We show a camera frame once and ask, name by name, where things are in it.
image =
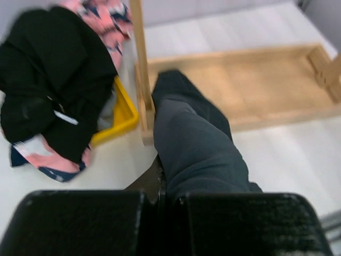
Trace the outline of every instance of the black object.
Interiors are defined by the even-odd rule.
[[[80,162],[116,75],[98,35],[73,12],[23,13],[0,46],[5,137],[15,143],[41,133],[59,155]]]
[[[159,207],[140,192],[38,191],[19,205],[0,255],[332,255],[297,195],[192,194]]]

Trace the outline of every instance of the clothing label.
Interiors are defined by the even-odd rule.
[[[69,117],[69,116],[67,116],[67,115],[64,115],[64,114],[62,114],[62,113],[60,113],[60,112],[58,112],[58,111],[55,111],[55,110],[54,110],[54,114],[55,114],[58,118],[60,118],[60,119],[62,119],[62,120],[64,120],[64,121],[66,121],[66,122],[68,122],[68,123],[70,123],[70,124],[73,124],[73,125],[77,125],[77,124],[78,124],[78,121],[75,120],[74,118]]]

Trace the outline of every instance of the dark clothing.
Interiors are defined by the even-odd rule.
[[[116,75],[100,38],[77,15],[61,7],[23,13],[0,46],[5,137],[15,143],[41,133],[62,157],[80,162]]]
[[[174,202],[189,192],[261,191],[248,180],[227,119],[183,74],[177,70],[159,74],[153,99],[154,142],[167,197]]]

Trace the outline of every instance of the yellow bin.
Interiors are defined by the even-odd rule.
[[[139,113],[118,76],[115,77],[114,86],[117,93],[117,102],[113,110],[113,127],[96,133],[91,140],[93,147],[135,129],[139,123]]]

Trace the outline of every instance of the patterned garment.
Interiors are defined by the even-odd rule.
[[[133,30],[127,6],[120,0],[66,0],[60,5],[77,13],[99,35],[118,69],[122,44]]]
[[[58,182],[67,182],[81,173],[90,164],[91,149],[88,146],[78,164],[61,157],[40,134],[11,146],[12,167],[30,163],[35,168]]]

